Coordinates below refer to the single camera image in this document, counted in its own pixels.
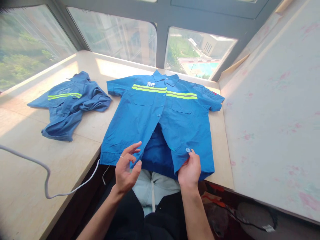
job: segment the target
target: swimming pool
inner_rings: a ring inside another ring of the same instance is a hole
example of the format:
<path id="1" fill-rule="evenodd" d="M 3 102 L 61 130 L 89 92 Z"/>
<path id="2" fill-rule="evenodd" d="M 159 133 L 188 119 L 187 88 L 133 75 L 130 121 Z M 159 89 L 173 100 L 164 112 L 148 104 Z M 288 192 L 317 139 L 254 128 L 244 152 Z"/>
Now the swimming pool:
<path id="1" fill-rule="evenodd" d="M 213 71 L 218 67 L 219 63 L 189 63 L 187 66 L 191 73 L 196 74 L 198 77 L 204 75 L 211 75 Z"/>

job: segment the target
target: shirt collar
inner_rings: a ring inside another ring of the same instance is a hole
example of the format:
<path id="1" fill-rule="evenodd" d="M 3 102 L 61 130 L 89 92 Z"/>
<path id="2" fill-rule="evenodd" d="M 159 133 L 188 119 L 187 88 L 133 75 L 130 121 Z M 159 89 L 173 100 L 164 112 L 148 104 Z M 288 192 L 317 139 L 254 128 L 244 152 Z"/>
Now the shirt collar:
<path id="1" fill-rule="evenodd" d="M 156 70 L 152 76 L 156 82 L 159 82 L 159 81 L 165 79 L 166 83 L 168 83 L 172 87 L 174 87 L 176 85 L 177 81 L 179 80 L 179 76 L 177 74 L 172 75 L 172 76 L 162 75 L 161 73 L 159 73 L 158 70 Z"/>
<path id="2" fill-rule="evenodd" d="M 87 83 L 90 81 L 89 74 L 85 71 L 81 71 L 79 74 L 75 74 L 72 78 L 67 78 L 71 81 L 77 82 L 77 83 Z"/>

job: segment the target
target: green foliage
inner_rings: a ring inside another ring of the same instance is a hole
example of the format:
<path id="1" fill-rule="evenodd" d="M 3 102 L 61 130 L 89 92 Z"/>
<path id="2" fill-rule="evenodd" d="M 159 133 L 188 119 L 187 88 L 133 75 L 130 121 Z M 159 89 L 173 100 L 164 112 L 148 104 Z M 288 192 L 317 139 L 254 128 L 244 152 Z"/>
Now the green foliage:
<path id="1" fill-rule="evenodd" d="M 170 66 L 170 70 L 185 73 L 178 61 L 178 58 L 180 57 L 199 57 L 199 54 L 193 50 L 188 39 L 182 37 L 170 37 L 167 63 Z"/>
<path id="2" fill-rule="evenodd" d="M 0 91 L 26 80 L 51 65 L 53 57 L 11 14 L 0 18 Z"/>
<path id="3" fill-rule="evenodd" d="M 205 75 L 203 75 L 203 76 L 202 76 L 202 78 L 204 78 L 204 79 L 207 79 L 207 80 L 208 80 L 208 79 L 210 78 L 210 76 L 211 76 L 210 74 L 205 74 Z"/>

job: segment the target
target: gray pants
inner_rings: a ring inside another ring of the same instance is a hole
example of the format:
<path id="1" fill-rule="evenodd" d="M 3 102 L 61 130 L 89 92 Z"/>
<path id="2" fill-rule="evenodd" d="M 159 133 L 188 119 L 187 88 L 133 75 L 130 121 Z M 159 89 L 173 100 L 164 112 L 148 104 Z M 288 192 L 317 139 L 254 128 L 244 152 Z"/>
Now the gray pants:
<path id="1" fill-rule="evenodd" d="M 146 216 L 155 212 L 164 196 L 180 192 L 180 185 L 172 178 L 142 169 L 132 190 L 141 203 Z"/>

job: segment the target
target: blue work shirt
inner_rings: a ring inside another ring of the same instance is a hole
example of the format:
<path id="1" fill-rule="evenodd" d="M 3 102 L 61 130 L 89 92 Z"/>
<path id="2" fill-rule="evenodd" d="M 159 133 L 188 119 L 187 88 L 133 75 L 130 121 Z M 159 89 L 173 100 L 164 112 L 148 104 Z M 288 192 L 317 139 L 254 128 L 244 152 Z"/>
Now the blue work shirt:
<path id="1" fill-rule="evenodd" d="M 103 112 L 110 105 L 111 98 L 96 82 L 90 81 L 86 72 L 75 74 L 69 80 L 28 103 L 29 107 L 49 108 L 50 123 L 41 131 L 47 138 L 71 142 L 83 111 Z"/>
<path id="2" fill-rule="evenodd" d="M 101 147 L 101 164 L 116 165 L 122 151 L 142 141 L 142 168 L 177 178 L 191 149 L 200 156 L 203 180 L 214 172 L 208 113 L 224 97 L 202 85 L 173 76 L 135 75 L 107 82 L 121 101 Z"/>

